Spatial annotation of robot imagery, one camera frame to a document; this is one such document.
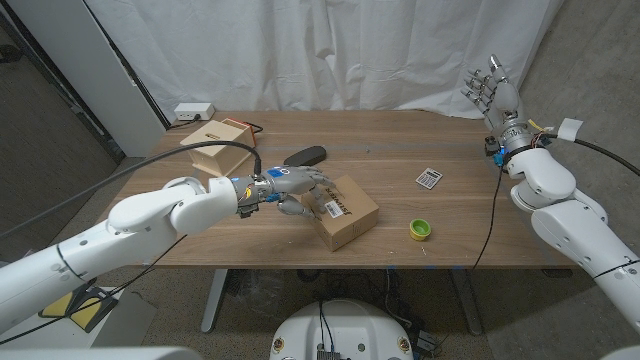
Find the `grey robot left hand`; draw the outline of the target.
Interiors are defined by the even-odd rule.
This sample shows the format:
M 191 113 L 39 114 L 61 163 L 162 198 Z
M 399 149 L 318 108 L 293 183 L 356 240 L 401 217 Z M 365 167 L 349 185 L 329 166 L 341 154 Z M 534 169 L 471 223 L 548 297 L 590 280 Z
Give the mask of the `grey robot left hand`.
M 293 195 L 309 192 L 321 213 L 326 210 L 321 204 L 320 185 L 335 188 L 336 185 L 321 170 L 313 166 L 279 166 L 261 173 L 256 184 L 261 188 L 262 201 L 275 202 L 278 210 L 286 215 L 300 215 L 305 218 L 317 218 L 309 207 L 303 205 Z

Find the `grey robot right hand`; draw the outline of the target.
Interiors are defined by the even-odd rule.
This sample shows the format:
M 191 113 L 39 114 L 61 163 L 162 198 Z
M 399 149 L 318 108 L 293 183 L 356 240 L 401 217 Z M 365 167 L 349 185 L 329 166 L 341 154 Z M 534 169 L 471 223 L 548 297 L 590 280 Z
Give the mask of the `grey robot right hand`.
M 469 70 L 460 89 L 484 116 L 485 125 L 491 131 L 505 122 L 518 119 L 520 95 L 495 54 L 488 58 L 489 72 Z

